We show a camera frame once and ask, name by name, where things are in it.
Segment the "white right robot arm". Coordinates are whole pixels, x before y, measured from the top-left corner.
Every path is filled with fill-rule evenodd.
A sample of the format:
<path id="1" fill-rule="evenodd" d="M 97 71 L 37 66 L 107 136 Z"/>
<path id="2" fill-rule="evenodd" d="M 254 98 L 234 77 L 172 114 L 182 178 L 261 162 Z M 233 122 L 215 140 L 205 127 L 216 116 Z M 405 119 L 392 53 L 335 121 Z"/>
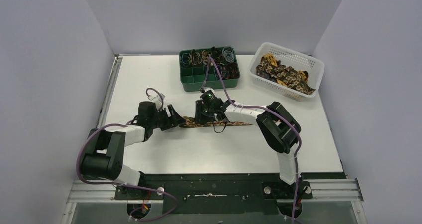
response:
<path id="1" fill-rule="evenodd" d="M 212 88 L 201 89 L 201 92 L 196 101 L 195 124 L 216 126 L 219 122 L 225 126 L 241 123 L 258 127 L 269 147 L 277 153 L 280 180 L 288 185 L 297 181 L 300 172 L 295 163 L 295 152 L 301 127 L 279 102 L 268 106 L 247 106 L 231 99 L 224 102 Z"/>

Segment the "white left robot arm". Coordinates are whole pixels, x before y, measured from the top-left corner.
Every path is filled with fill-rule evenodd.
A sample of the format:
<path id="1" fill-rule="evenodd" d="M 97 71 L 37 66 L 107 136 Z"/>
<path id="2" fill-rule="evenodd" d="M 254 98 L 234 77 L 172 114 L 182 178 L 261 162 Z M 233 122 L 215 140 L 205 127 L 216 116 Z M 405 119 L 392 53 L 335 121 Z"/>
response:
<path id="1" fill-rule="evenodd" d="M 77 175 L 101 179 L 103 184 L 128 185 L 128 193 L 135 199 L 143 198 L 147 185 L 144 174 L 123 163 L 127 146 L 146 142 L 155 129 L 165 131 L 185 124 L 186 121 L 172 105 L 160 108 L 154 102 L 140 102 L 134 124 L 108 124 L 92 129 L 77 158 Z"/>

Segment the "orange green patterned tie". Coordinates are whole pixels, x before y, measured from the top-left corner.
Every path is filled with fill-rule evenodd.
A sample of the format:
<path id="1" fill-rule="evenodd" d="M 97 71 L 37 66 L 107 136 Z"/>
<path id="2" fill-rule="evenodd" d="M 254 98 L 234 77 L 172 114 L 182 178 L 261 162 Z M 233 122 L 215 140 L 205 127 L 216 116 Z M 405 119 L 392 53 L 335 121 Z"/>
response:
<path id="1" fill-rule="evenodd" d="M 224 126 L 251 126 L 251 124 L 244 122 L 224 122 L 224 121 L 214 121 L 206 122 L 205 124 L 200 124 L 195 122 L 193 117 L 184 116 L 183 119 L 185 123 L 180 124 L 181 128 L 201 128 L 201 127 L 224 127 Z"/>

